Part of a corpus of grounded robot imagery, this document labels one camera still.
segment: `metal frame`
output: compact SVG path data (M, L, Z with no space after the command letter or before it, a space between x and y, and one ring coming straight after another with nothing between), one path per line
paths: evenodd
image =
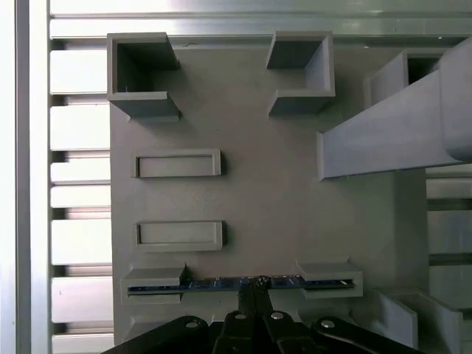
M29 109L31 195L31 298L33 354L51 353L51 265L49 202L49 0L29 6Z
M31 353L29 1L0 4L3 119L0 351Z

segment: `gray surface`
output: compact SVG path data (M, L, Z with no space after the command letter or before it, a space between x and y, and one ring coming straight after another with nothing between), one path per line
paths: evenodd
M184 114L177 124L128 121L111 107L115 296L121 294L120 280L130 263L148 268L186 263L196 277L229 277L293 274L297 260L322 262L329 257L349 257L363 270L366 288L427 288L424 173L384 173L320 183L313 158L317 130L362 110L364 75L381 68L399 51L337 50L340 95L316 119L296 122L268 121L267 103L276 89L299 88L305 76L300 70L266 70L266 53L267 49L176 50L181 70L160 76L159 85L168 87ZM224 174L218 178L140 180L130 177L129 160L123 159L143 149L209 146L225 156ZM399 191L414 209L396 197ZM412 219L410 230L399 228L400 217ZM225 220L228 243L217 252L161 253L159 257L134 253L127 230L141 220L157 218ZM279 307L309 312L317 300L296 293L293 304L289 293L282 294ZM160 320L191 312L211 321L216 313L237 308L235 294L228 296L185 294L178 305L145 308L115 302L115 339L124 338L132 316Z
M276 32L266 59L267 69L303 69L305 87L276 90L270 118L313 118L334 96L331 32Z
M143 252L219 251L221 221L141 222L136 225L136 250Z
M221 174L218 149L156 149L139 152L132 158L131 176L199 177Z
M320 178L460 164L472 157L471 57L467 40L445 54L438 71L400 92L396 81L405 77L406 61L383 68L379 81L389 97L320 134Z

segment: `gray plastic beam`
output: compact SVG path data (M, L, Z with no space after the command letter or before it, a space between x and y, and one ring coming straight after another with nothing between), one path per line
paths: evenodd
M107 44L108 100L131 119L178 121L168 92L153 88L154 75L180 67L167 34L112 33Z
M136 154L131 162L131 177L219 176L219 149L158 149Z
M143 252L219 251L221 221L156 221L135 225L135 246Z
M341 290L309 291L302 289L306 299L325 299L336 297L362 296L362 271L346 262L300 263L300 275L304 280L352 280L355 288Z
M406 62L396 60L369 83L371 92L383 88L371 101L378 103L318 134L320 179L472 159L472 40L448 50L437 71L402 91L397 82L404 82Z
M331 32L275 32L267 69L304 69L305 88L277 90L269 118L313 115L335 96Z

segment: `screw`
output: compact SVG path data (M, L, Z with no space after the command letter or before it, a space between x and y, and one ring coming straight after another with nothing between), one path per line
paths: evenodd
M274 312L273 314L271 314L271 318L272 319L283 319L283 313Z
M324 328L333 328L334 327L334 322L330 321L329 319L325 319L322 321L322 327Z
M195 321L191 321L191 322L187 323L187 324L185 325L185 327L187 327L187 328L197 328L197 327L198 327L198 323L195 322Z

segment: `gray plastic block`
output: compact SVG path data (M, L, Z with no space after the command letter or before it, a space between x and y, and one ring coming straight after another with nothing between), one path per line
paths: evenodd
M306 299L362 296L362 271L348 262L299 263L300 275L304 280L352 280L354 288L341 290L309 291L302 289Z
M131 162L131 176L196 177L219 176L219 149L157 149L136 154Z
M418 316L382 291L373 290L355 303L351 316L360 326L418 349Z
M366 78L366 108L403 90L408 83L408 61L406 53L401 52L382 69Z
M180 118L176 104L166 91L120 92L108 99L130 118L149 119L154 122L178 122Z
M155 73L179 69L166 33L108 34L108 100L131 119L178 121L168 92L155 90Z
M135 245L143 252L218 251L222 221L148 221L135 225Z
M185 267L133 269L121 280L121 302L123 305L174 304L179 303L179 294L130 295L128 289L136 286L180 285Z
M418 290L384 291L418 316L418 348L426 353L462 353L462 312Z
M335 96L332 33L275 32L266 68L305 70L305 88L276 91L270 118L315 114Z
M462 313L417 289L372 291L351 315L362 327L425 353L462 352Z
M472 40L450 49L439 70L398 91L406 62L371 80L377 104L317 136L320 179L461 164L472 158Z

